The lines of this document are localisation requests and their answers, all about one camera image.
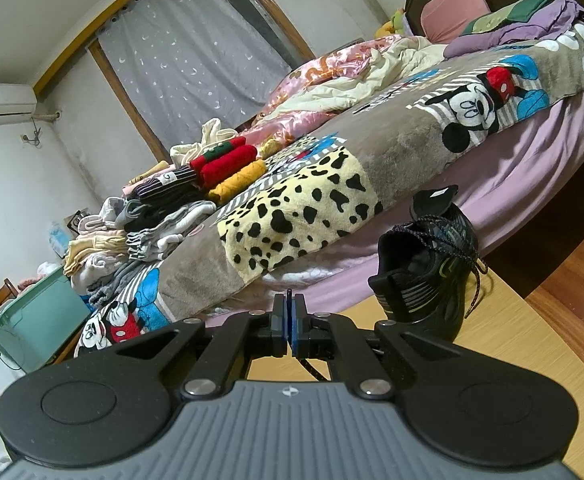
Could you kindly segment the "white air conditioner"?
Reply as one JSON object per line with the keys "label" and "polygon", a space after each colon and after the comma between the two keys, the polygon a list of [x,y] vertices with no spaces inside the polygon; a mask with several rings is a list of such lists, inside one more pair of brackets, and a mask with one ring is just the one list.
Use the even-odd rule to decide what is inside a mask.
{"label": "white air conditioner", "polygon": [[26,84],[0,84],[0,126],[28,122],[37,104],[34,89]]}

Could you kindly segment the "purple bed sheet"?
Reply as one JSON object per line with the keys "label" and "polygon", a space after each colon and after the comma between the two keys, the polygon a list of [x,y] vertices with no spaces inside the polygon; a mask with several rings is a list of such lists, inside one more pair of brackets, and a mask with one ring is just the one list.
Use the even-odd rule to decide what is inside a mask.
{"label": "purple bed sheet", "polygon": [[[532,220],[584,164],[584,92],[491,136],[461,156],[427,188],[457,185],[456,205],[487,255]],[[247,309],[268,310],[275,294],[300,292],[313,311],[341,312],[371,296],[377,241],[409,219],[410,200],[389,208],[353,235],[295,261],[290,271],[256,281],[202,318],[217,326]]]}

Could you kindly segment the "folded grey striped clothes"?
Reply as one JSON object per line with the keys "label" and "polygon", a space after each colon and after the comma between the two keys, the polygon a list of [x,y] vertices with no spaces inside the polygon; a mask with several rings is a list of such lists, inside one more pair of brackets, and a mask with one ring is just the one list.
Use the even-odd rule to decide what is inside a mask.
{"label": "folded grey striped clothes", "polygon": [[126,238],[129,259],[144,262],[166,259],[196,226],[216,210],[217,206],[211,200],[198,200],[168,214],[154,228],[129,233]]}

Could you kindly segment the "folded yellow garment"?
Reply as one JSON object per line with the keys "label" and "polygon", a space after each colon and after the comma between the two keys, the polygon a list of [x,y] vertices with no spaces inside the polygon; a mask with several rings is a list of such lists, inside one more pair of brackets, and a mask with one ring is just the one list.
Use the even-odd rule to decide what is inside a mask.
{"label": "folded yellow garment", "polygon": [[232,174],[231,177],[217,184],[208,192],[207,198],[217,206],[224,205],[245,191],[249,185],[256,182],[266,171],[266,163],[261,159],[255,160],[255,162],[251,162],[235,174]]}

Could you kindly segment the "black sneaker far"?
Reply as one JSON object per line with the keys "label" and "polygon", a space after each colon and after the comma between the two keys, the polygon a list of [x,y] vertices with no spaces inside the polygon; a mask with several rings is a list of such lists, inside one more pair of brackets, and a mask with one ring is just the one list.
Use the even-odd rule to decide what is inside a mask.
{"label": "black sneaker far", "polygon": [[455,204],[456,184],[412,197],[410,220],[377,242],[379,266],[368,284],[385,315],[415,332],[456,339],[466,317],[466,286],[487,266],[471,221]]}

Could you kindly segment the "floral cream quilt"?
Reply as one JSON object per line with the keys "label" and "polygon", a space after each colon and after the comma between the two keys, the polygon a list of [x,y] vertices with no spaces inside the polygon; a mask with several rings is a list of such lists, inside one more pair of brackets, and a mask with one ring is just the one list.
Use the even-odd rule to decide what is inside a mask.
{"label": "floral cream quilt", "polygon": [[243,132],[248,144],[286,146],[393,82],[444,60],[444,44],[388,35],[357,42],[292,70]]}

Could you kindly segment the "teal storage bin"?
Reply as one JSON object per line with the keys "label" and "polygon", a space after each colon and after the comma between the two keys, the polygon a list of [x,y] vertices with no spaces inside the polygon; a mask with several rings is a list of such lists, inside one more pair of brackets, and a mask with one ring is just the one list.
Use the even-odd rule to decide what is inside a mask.
{"label": "teal storage bin", "polygon": [[61,268],[29,286],[0,313],[0,359],[31,373],[48,364],[90,314]]}

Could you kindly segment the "black speckled shoelace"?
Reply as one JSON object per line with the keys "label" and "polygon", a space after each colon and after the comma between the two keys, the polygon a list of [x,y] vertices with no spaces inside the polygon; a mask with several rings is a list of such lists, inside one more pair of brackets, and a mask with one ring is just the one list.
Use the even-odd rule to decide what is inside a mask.
{"label": "black speckled shoelace", "polygon": [[296,361],[317,382],[329,382],[331,380],[331,374],[326,362],[303,358],[297,358]]}

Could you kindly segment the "cartoon patchwork blanket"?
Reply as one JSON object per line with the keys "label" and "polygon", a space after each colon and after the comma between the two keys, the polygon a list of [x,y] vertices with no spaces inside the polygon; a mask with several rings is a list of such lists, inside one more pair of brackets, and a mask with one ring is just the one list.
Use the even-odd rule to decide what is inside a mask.
{"label": "cartoon patchwork blanket", "polygon": [[[196,226],[161,261],[127,257],[91,292],[78,354],[167,326],[290,270],[350,236],[490,136],[584,91],[584,23],[557,39],[506,44],[436,64],[391,84],[271,155],[266,173]],[[128,233],[208,200],[191,167],[154,179],[156,198],[122,210]]]}

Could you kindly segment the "folded purple blanket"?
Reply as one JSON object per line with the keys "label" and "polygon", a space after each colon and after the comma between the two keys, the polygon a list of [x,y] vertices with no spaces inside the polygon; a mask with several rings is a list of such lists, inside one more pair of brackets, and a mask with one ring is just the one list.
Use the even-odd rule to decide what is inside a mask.
{"label": "folded purple blanket", "polygon": [[467,24],[444,50],[444,58],[486,51],[521,41],[557,39],[584,23],[584,6],[576,0],[518,0]]}

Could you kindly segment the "pink pillow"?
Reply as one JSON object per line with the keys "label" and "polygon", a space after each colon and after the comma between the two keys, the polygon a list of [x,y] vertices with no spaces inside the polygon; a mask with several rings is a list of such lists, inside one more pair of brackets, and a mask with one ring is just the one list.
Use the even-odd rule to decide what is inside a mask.
{"label": "pink pillow", "polygon": [[432,44],[449,44],[472,21],[488,13],[486,0],[431,0],[423,6],[420,24]]}

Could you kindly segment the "folded red clothes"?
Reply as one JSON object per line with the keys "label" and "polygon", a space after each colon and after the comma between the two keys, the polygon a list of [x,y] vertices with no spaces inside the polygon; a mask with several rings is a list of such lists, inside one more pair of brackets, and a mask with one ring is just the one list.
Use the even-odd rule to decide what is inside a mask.
{"label": "folded red clothes", "polygon": [[202,190],[210,190],[255,162],[256,157],[257,148],[254,145],[247,144],[244,136],[234,136],[192,159],[190,167],[196,173],[197,185]]}

